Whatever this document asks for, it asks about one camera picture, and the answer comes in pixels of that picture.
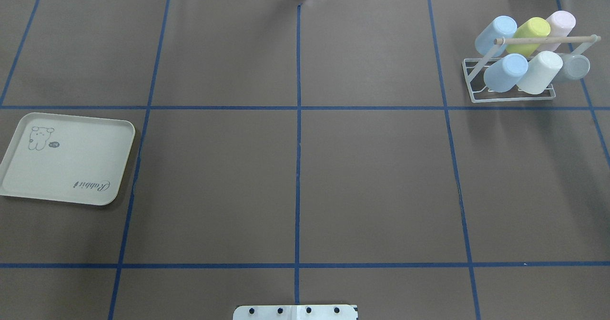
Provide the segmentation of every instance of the bear drawing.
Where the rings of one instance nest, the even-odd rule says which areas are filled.
[[[41,151],[46,145],[47,140],[51,137],[55,129],[45,127],[32,127],[32,133],[30,133],[30,150]]]

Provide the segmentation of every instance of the white tray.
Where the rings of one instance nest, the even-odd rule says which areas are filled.
[[[133,124],[30,113],[0,164],[0,195],[103,206],[118,194]]]

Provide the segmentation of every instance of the table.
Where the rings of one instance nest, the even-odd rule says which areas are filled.
[[[30,112],[137,128],[107,207],[0,198],[0,318],[607,318],[609,41],[554,101],[475,105],[460,61],[608,3],[0,0],[0,151]]]

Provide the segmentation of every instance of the light blue cup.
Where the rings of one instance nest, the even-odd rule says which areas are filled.
[[[494,39],[512,38],[515,31],[517,31],[515,20],[509,16],[498,16],[477,36],[475,48],[481,55],[485,55],[494,46]],[[506,45],[503,45],[493,57],[499,57],[505,48]]]
[[[506,55],[485,70],[483,80],[490,90],[507,92],[515,86],[528,71],[528,60],[523,55]]]

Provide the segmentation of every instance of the wooden dowel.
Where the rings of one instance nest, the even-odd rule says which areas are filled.
[[[562,37],[562,38],[497,38],[494,44],[545,44],[545,43],[580,43],[598,42],[601,37],[591,35],[590,37]]]

